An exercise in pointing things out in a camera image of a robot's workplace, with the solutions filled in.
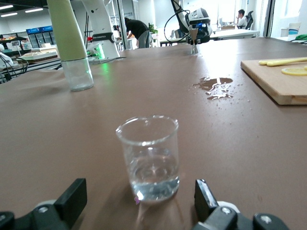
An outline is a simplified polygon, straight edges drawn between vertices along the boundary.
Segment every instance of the person in black shirt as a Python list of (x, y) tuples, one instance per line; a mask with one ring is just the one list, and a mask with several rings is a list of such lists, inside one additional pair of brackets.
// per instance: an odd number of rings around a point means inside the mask
[(139, 20), (125, 18), (127, 28), (127, 38), (132, 35), (139, 41), (139, 48), (149, 48), (149, 28)]

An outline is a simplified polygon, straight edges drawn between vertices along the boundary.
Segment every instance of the gray pants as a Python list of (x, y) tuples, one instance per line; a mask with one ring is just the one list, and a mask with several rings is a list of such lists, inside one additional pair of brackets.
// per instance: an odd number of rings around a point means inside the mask
[(138, 39), (139, 41), (139, 48), (149, 48), (149, 30), (145, 31), (141, 34)]

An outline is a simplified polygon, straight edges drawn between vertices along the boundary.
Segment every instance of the brown table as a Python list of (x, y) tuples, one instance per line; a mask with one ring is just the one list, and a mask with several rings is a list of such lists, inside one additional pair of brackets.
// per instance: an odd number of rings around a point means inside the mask
[[(0, 210), (28, 213), (85, 177), (88, 203), (74, 229), (176, 229), (195, 223), (195, 179), (218, 200), (306, 228), (306, 106), (278, 106), (240, 61), (306, 56), (307, 47), (265, 38), (129, 50), (92, 66), (95, 86), (70, 92), (61, 70), (0, 85)], [(227, 77), (233, 98), (207, 100), (202, 77)], [(179, 121), (180, 187), (159, 206), (135, 205), (115, 129), (133, 116)]]

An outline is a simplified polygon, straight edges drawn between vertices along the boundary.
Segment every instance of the ceiling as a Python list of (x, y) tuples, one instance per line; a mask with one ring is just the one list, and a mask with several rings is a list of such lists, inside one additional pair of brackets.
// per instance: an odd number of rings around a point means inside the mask
[(47, 7), (47, 0), (0, 0), (0, 7), (13, 5), (12, 8), (0, 10), (0, 14), (27, 10), (35, 7)]

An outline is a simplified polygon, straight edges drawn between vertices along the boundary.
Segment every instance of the liquid puddle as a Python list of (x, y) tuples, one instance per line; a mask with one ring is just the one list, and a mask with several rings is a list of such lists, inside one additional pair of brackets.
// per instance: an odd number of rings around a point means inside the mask
[[(208, 91), (206, 92), (206, 95), (211, 95), (212, 92), (210, 91), (215, 90), (216, 88), (218, 88), (219, 85), (228, 84), (231, 82), (233, 82), (231, 78), (214, 78), (214, 79), (201, 78), (200, 82), (198, 84), (193, 84), (193, 86), (198, 86), (200, 89)], [(221, 89), (221, 91), (225, 93), (212, 95), (211, 97), (208, 97), (207, 99), (214, 100), (214, 99), (220, 99), (220, 98), (232, 98), (233, 97), (226, 93), (229, 90)]]

